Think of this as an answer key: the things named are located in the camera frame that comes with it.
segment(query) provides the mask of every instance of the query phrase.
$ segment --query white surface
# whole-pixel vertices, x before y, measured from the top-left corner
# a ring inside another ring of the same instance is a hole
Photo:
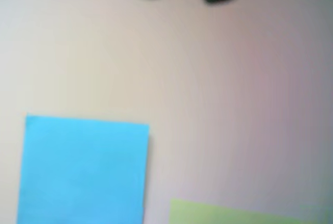
[[[0,223],[29,113],[151,125],[145,224],[180,197],[303,216],[331,174],[333,0],[0,0]]]

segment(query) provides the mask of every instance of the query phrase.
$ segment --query paper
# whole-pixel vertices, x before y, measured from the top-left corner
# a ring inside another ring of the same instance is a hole
[[[28,116],[18,224],[141,224],[148,125]]]
[[[301,220],[172,200],[169,224],[301,224]]]

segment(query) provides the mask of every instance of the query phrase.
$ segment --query green sticky note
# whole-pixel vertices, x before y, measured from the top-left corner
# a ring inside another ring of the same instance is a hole
[[[169,224],[304,224],[289,217],[172,200]]]

